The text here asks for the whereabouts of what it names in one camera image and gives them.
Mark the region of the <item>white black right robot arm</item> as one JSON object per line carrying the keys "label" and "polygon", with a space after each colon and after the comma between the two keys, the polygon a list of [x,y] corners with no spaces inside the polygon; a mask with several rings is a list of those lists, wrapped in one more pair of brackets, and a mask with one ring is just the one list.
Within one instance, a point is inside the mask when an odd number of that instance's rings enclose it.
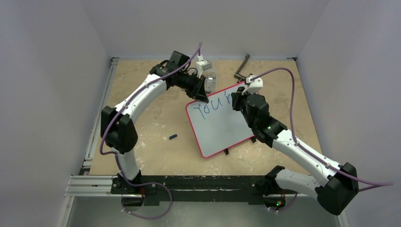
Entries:
{"label": "white black right robot arm", "polygon": [[239,111],[253,136],[298,163],[309,174],[297,174],[277,166],[265,180],[270,192],[280,189],[305,194],[318,201],[330,214],[339,215],[359,193],[357,170],[350,164],[340,164],[310,148],[282,122],[270,115],[265,97],[243,93],[240,87],[231,94],[232,108]]}

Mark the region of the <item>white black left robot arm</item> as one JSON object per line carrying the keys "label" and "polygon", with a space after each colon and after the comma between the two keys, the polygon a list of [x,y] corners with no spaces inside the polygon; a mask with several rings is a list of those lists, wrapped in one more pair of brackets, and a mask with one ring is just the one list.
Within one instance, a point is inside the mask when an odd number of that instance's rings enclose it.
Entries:
{"label": "white black left robot arm", "polygon": [[178,87],[196,101],[208,103],[203,73],[212,68],[212,63],[198,52],[198,60],[191,64],[193,57],[174,51],[168,60],[155,65],[144,82],[115,107],[105,106],[101,111],[100,154],[107,155],[104,145],[112,150],[124,180],[123,188],[128,193],[136,193],[143,185],[137,178],[140,170],[135,163],[134,147],[138,141],[135,123],[146,108],[171,87]]}

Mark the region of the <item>pink framed whiteboard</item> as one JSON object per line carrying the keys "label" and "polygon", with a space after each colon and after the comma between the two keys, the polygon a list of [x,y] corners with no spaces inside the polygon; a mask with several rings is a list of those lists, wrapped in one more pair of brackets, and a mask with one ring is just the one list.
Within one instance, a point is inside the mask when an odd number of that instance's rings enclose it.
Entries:
{"label": "pink framed whiteboard", "polygon": [[203,158],[209,158],[253,136],[241,112],[232,109],[231,94],[244,82],[234,84],[208,96],[209,102],[189,102],[187,113]]}

